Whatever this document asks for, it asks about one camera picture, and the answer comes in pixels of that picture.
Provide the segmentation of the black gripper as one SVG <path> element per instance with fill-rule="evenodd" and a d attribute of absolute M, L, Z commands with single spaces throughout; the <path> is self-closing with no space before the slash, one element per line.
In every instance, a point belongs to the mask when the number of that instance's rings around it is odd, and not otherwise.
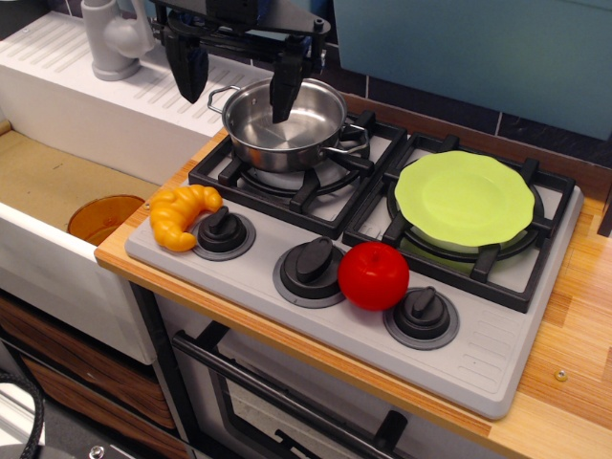
<path fill-rule="evenodd" d="M 208 82 L 208 50 L 273 63 L 273 123 L 288 119 L 303 72 L 324 67 L 330 23 L 291 1 L 156 1 L 153 28 L 181 96 L 195 103 Z"/>

